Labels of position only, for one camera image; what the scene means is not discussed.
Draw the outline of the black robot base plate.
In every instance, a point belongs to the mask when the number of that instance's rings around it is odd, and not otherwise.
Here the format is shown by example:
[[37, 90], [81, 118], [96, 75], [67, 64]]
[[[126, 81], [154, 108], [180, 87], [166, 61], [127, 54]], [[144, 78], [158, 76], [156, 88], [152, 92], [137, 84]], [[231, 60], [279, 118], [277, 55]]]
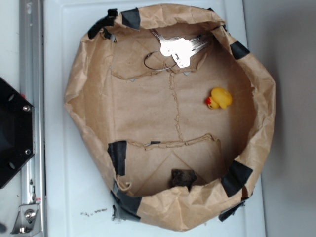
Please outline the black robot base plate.
[[33, 105], [0, 79], [0, 187], [34, 155]]

